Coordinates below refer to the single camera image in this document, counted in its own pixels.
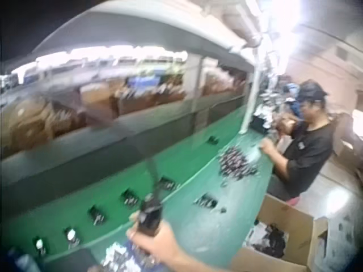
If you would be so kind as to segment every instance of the white pole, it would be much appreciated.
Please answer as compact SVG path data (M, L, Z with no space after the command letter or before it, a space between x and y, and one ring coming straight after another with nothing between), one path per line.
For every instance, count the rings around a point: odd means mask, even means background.
M251 122L253 111L255 109L257 94L259 92L259 87L260 87L259 82L260 82L260 77L261 77L260 52L261 52L261 45L257 49L255 49L256 67L255 67L255 72L254 72L254 81L252 82L252 88L251 88L251 92L250 92L250 95L248 97L248 102L247 102L247 109L244 114L242 126L239 131L240 134L244 134L247 132L248 126Z

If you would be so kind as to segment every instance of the green workbench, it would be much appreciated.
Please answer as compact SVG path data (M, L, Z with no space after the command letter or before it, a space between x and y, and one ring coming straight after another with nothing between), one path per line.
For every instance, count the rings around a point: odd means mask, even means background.
M172 224L177 240L190 254L222 267L229 266L252 226L272 171L271 162L262 155L256 175L233 182L226 188L220 187L222 177L218 174L216 155L223 146L235 144L248 154L259 153L258 142L262 135L254 131L243 136L238 134L242 116L243 110L238 109L155 156L159 174L181 184L177 191L163 195L164 217ZM217 146L206 143L211 135L220 139ZM100 261L113 242L126 240L128 216L133 210L122 204L121 192L131 188L144 197L151 191L151 185L145 164L136 164L95 185L4 222L3 237L6 244L15 244L32 254L35 254L32 238L44 237L49 247L47 262L74 251L68 250L62 231L72 226L82 240L80 247L89 248ZM227 213L220 214L192 204L206 192L218 198L216 209L225 207ZM102 226L93 226L87 215L87 210L94 204L107 215L108 221Z

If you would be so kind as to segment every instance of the open cardboard box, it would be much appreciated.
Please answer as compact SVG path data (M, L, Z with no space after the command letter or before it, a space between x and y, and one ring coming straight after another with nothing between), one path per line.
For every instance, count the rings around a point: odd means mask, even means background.
M240 272L306 272L314 266L319 235L328 228L327 218L314 218L279 199L266 195L258 219L274 223L289 234L282 259L251 248L241 248L232 259L232 270Z

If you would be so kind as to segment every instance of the hand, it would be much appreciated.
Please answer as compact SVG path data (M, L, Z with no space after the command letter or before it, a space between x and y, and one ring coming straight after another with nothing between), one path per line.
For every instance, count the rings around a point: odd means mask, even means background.
M274 150L276 150L274 143L269 138L264 138L260 142L260 149L266 155L270 155Z
M130 220L136 221L137 214L137 212L132 214ZM137 223L127 230L126 235L131 242L163 263L169 264L182 254L170 225L165 221L161 221L158 234L155 237L137 232Z

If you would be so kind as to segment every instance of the white wall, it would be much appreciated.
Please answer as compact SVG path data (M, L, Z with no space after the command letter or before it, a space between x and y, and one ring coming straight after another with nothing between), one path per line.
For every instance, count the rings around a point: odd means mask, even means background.
M329 94L328 103L334 108L352 113L363 76L353 68L352 60L363 60L363 54L351 46L311 29L299 30L299 43L290 56L286 73L297 83L308 79L317 81ZM337 46L347 51L347 59L336 54Z

